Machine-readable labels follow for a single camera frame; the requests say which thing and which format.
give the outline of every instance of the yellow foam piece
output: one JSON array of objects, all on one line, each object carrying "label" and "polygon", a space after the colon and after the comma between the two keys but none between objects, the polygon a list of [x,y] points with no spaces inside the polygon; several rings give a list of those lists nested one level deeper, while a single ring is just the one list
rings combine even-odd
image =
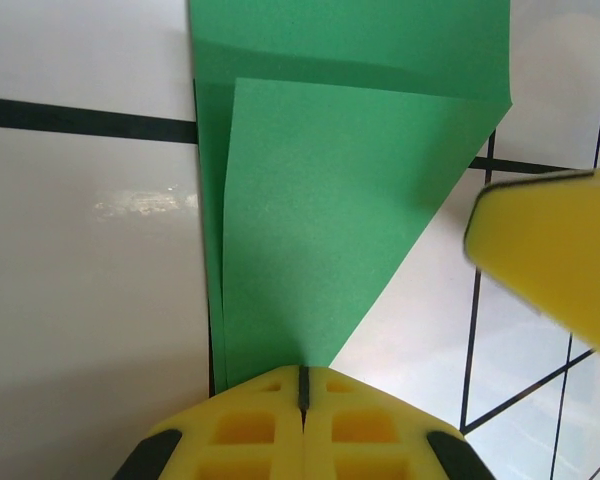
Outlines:
[{"label": "yellow foam piece", "polygon": [[[310,368],[303,428],[298,379],[299,367],[281,367],[156,425],[149,438],[182,433],[159,467],[159,479],[449,478],[427,434],[444,432],[463,441],[452,426],[333,370]],[[460,475],[454,478],[466,478]]]},{"label": "yellow foam piece", "polygon": [[465,250],[496,281],[600,350],[600,169],[486,187]]}]

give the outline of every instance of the yellow plastic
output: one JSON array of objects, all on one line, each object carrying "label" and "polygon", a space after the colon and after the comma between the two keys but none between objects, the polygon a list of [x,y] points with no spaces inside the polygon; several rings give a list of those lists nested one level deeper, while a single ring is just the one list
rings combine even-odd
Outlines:
[{"label": "yellow plastic", "polygon": [[496,281],[600,350],[600,169],[488,186],[465,249]]},{"label": "yellow plastic", "polygon": [[157,425],[183,433],[160,480],[447,480],[427,443],[450,425],[328,368],[282,367]]}]

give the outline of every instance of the green paper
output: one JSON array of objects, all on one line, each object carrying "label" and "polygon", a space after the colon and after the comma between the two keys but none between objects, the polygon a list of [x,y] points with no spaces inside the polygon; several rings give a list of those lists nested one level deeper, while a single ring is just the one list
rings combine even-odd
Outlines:
[{"label": "green paper", "polygon": [[333,359],[508,109],[508,22],[502,0],[192,0],[218,390]]}]

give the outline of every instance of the yellow robot part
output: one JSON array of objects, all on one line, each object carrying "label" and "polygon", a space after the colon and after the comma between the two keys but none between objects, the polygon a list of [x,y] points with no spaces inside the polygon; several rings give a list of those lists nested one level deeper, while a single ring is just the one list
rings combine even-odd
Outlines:
[{"label": "yellow robot part", "polygon": [[493,480],[450,425],[328,368],[282,367],[157,425],[114,480]]},{"label": "yellow robot part", "polygon": [[487,186],[465,251],[600,350],[600,169]]}]

